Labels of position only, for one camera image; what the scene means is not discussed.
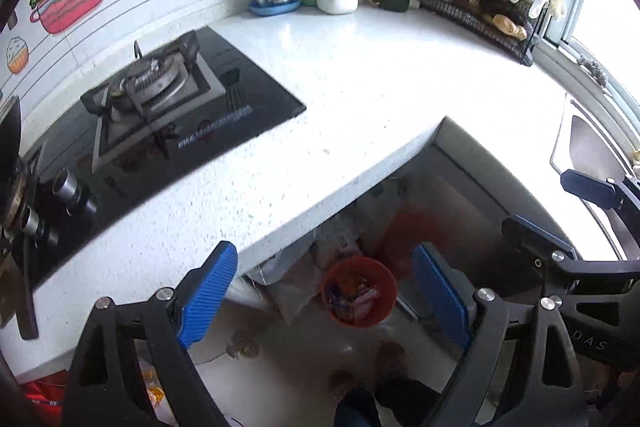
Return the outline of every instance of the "cupcake sticker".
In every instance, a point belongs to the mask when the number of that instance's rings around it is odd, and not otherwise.
[[[20,73],[29,60],[29,48],[24,39],[13,37],[6,49],[6,64],[13,74]]]

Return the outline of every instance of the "red bucket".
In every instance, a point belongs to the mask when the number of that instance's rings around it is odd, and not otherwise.
[[[374,300],[373,308],[369,314],[355,324],[343,322],[335,316],[334,311],[329,304],[328,288],[338,280],[350,275],[358,275],[364,277],[367,282],[375,287],[378,297]],[[351,328],[370,328],[376,324],[380,324],[386,319],[396,303],[398,296],[398,285],[396,279],[389,269],[370,257],[351,257],[336,264],[324,278],[322,284],[322,301],[329,309],[331,316],[340,324]]]

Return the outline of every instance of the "black glass cooktop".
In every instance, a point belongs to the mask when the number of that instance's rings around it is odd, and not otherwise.
[[[78,102],[26,156],[35,160],[40,179],[34,207],[59,236],[55,247],[44,242],[37,245],[31,267],[34,286],[149,197],[306,109],[213,30],[202,28],[195,34],[200,50],[192,72],[194,82],[181,87],[185,95],[172,99],[178,100],[175,107],[163,106],[159,118],[136,124],[135,132],[127,131],[126,140],[109,149],[107,137],[122,125],[120,117],[114,126],[105,127],[104,116],[91,114]],[[54,178],[63,168],[90,193],[97,207],[94,214],[70,214],[53,195]]]

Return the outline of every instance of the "gas stove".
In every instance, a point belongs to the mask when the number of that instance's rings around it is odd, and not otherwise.
[[[33,287],[149,197],[306,109],[207,27],[134,52],[25,156],[33,210],[56,239],[34,239]]]

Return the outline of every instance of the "person's leg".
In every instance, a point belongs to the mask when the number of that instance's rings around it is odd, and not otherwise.
[[[334,427],[382,427],[376,401],[347,371],[336,371],[329,381],[331,394],[340,401],[335,409]]]
[[[402,427],[419,427],[435,406],[440,393],[408,378],[404,348],[384,343],[376,355],[376,400],[391,409]]]

